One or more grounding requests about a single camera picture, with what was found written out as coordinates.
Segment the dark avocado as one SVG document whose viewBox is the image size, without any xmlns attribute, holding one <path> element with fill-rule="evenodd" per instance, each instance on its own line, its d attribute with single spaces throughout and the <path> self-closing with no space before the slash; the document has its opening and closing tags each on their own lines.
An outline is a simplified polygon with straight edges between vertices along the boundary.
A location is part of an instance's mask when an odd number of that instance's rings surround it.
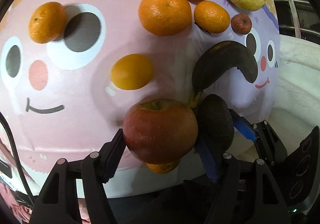
<svg viewBox="0 0 320 224">
<path fill-rule="evenodd" d="M 234 139 L 234 125 L 226 102 L 216 94 L 206 96 L 195 111 L 197 143 L 207 146 L 214 157 L 225 153 Z"/>
</svg>

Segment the blackened banana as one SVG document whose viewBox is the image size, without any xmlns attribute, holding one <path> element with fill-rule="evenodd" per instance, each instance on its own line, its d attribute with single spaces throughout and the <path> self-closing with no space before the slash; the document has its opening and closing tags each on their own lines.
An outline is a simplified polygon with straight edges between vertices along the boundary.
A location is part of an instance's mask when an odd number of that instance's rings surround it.
<svg viewBox="0 0 320 224">
<path fill-rule="evenodd" d="M 193 94 L 189 107 L 197 107 L 203 91 L 216 82 L 226 71 L 236 67 L 249 83 L 258 77 L 254 55 L 241 43 L 222 41 L 210 47 L 197 60 L 192 73 Z"/>
</svg>

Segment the orange tangerine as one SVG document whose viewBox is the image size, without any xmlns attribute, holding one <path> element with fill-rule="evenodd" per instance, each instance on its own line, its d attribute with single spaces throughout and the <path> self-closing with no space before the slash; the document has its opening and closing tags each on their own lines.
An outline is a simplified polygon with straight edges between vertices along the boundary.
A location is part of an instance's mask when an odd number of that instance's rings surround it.
<svg viewBox="0 0 320 224">
<path fill-rule="evenodd" d="M 167 174 L 176 169 L 179 163 L 180 160 L 176 160 L 166 164 L 146 164 L 146 166 L 156 174 Z"/>
</svg>

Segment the red apple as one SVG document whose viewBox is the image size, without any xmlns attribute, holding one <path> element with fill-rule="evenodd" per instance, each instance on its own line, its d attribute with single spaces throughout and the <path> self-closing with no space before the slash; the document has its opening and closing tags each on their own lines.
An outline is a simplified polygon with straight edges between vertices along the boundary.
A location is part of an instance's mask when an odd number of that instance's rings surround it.
<svg viewBox="0 0 320 224">
<path fill-rule="evenodd" d="M 194 112 L 173 99 L 133 105 L 123 121 L 124 140 L 134 157 L 147 164 L 179 160 L 195 145 L 198 126 Z"/>
</svg>

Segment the small yellow-orange kumquat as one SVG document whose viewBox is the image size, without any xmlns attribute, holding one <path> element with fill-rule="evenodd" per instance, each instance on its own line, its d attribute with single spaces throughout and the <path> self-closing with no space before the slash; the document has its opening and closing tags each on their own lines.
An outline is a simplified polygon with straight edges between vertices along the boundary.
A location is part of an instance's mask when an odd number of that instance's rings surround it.
<svg viewBox="0 0 320 224">
<path fill-rule="evenodd" d="M 137 90 L 146 86 L 154 75 L 152 61 L 143 54 L 122 57 L 112 67 L 110 79 L 123 90 Z"/>
</svg>

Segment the large tangerine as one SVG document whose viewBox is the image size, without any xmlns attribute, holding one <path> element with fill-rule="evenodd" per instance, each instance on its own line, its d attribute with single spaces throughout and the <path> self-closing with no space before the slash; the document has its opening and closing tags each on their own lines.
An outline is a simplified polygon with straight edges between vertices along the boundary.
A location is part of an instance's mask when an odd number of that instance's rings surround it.
<svg viewBox="0 0 320 224">
<path fill-rule="evenodd" d="M 191 25 L 192 20 L 187 0 L 142 0 L 138 16 L 143 28 L 157 36 L 179 34 Z"/>
</svg>

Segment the white floral curtain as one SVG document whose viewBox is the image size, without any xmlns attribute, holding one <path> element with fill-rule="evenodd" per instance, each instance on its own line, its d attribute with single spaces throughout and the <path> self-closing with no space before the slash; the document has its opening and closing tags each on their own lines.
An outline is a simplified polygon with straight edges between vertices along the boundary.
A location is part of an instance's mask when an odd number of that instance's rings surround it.
<svg viewBox="0 0 320 224">
<path fill-rule="evenodd" d="M 267 120 L 291 154 L 319 126 L 319 45 L 281 35 L 278 66 L 270 104 L 253 100 L 253 109 L 229 108 L 250 123 Z"/>
</svg>

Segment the cartoon printed tablecloth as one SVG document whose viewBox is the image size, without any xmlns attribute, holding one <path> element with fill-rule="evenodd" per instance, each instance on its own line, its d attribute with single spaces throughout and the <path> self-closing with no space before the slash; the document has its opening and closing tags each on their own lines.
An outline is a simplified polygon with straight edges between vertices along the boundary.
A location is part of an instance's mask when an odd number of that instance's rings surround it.
<svg viewBox="0 0 320 224">
<path fill-rule="evenodd" d="M 228 0 L 210 0 L 230 16 L 240 13 Z M 33 12 L 47 2 L 63 5 L 62 34 L 40 44 L 28 33 Z M 60 158 L 75 161 L 99 150 L 121 127 L 126 111 L 143 99 L 167 97 L 187 102 L 198 58 L 212 45 L 232 40 L 247 46 L 258 65 L 248 83 L 236 68 L 205 94 L 228 106 L 253 109 L 271 103 L 278 76 L 279 29 L 273 0 L 250 12 L 252 29 L 207 34 L 192 25 L 175 36 L 159 37 L 140 24 L 141 0 L 14 0 L 1 21 L 1 113 L 13 133 L 25 177 L 37 195 Z M 130 54 L 146 55 L 153 79 L 123 90 L 110 79 L 113 65 Z"/>
</svg>

